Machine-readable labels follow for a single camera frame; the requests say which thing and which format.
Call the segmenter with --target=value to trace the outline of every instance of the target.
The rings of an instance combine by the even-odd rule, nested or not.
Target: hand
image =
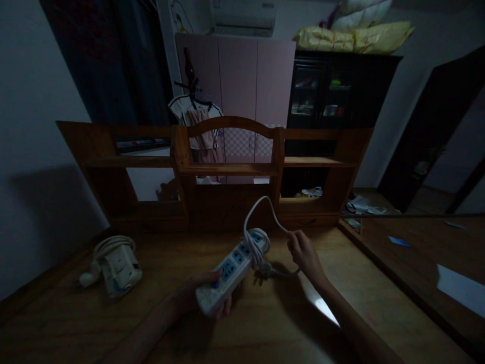
[[[288,249],[293,261],[298,264],[307,278],[315,284],[320,278],[325,278],[322,265],[312,241],[301,230],[288,232]]]
[[[206,273],[199,273],[190,278],[187,282],[185,282],[179,289],[177,289],[174,293],[170,295],[170,299],[173,301],[177,318],[188,313],[191,311],[195,311],[199,308],[196,299],[196,288],[200,286],[202,283],[212,283],[219,278],[221,278],[222,272],[206,272]],[[232,305],[232,296],[224,302],[224,304],[219,308],[216,315],[214,316],[214,320],[217,322],[219,321],[222,316],[229,315],[231,311]]]

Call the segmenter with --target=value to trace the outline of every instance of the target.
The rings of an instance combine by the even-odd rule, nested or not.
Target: yellow bag
[[[354,53],[390,55],[413,33],[411,22],[380,24],[370,28],[353,29]]]
[[[300,29],[293,37],[297,49],[305,51],[352,52],[354,36],[318,26]]]

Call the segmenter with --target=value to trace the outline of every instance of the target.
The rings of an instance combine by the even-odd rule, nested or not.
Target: glass cabinet door
[[[352,114],[349,111],[353,73],[349,68],[331,66],[326,77],[326,90],[315,117],[317,128],[333,129],[346,126]]]
[[[315,112],[321,68],[297,66],[288,126],[310,128]]]

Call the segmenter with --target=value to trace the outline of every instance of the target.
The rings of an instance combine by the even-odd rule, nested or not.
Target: air conditioner
[[[214,31],[219,34],[271,37],[276,0],[211,0]]]

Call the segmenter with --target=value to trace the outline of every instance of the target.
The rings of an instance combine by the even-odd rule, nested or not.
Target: hanging clothes
[[[194,126],[204,120],[224,116],[221,109],[211,102],[191,100],[189,95],[175,97],[170,103],[169,108],[180,125]],[[193,159],[200,163],[224,163],[224,151],[220,130],[212,130],[196,138],[190,138],[190,148],[192,149]],[[217,176],[220,182],[223,176]]]
[[[209,113],[206,109],[187,110],[185,113],[187,126],[195,126],[207,119],[209,119]],[[196,150],[213,149],[217,145],[216,136],[212,131],[202,133],[196,138],[190,138],[189,141],[190,148]]]

